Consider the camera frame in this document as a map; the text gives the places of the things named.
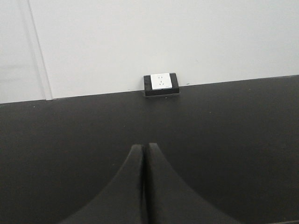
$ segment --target black desk surface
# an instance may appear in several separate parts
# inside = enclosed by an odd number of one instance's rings
[[[299,219],[299,76],[0,105],[0,223],[53,224],[134,143],[157,142],[201,196],[245,223]]]

